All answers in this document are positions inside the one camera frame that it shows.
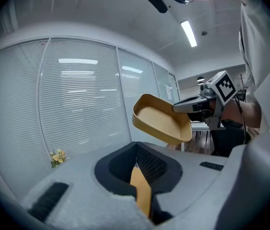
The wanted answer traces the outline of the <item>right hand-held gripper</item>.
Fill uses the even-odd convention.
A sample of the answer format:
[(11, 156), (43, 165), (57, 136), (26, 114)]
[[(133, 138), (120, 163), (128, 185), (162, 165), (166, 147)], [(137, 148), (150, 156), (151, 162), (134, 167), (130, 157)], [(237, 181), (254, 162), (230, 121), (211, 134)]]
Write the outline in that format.
[(200, 87), (200, 96), (175, 103), (172, 110), (187, 113), (193, 122), (205, 122), (210, 130), (219, 130), (224, 107), (236, 94), (228, 72), (220, 71)]

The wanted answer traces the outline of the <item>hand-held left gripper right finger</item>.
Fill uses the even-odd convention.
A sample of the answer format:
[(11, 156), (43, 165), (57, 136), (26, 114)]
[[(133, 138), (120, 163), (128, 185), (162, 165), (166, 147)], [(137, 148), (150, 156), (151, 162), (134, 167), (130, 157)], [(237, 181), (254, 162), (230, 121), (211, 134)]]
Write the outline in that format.
[(136, 144), (136, 161), (152, 189), (152, 219), (138, 225), (216, 225), (231, 189), (231, 159)]

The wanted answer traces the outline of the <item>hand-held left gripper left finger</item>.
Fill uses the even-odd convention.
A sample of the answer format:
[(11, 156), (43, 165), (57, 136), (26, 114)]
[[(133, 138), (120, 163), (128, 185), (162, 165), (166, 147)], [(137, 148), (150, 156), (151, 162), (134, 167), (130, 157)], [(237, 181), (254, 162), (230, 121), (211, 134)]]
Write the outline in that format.
[(67, 185), (47, 225), (63, 230), (150, 230), (154, 224), (138, 207), (132, 195), (115, 195), (96, 179), (94, 167), (99, 159), (125, 146), (109, 145), (82, 153), (51, 169), (21, 200), (29, 210), (54, 183)]

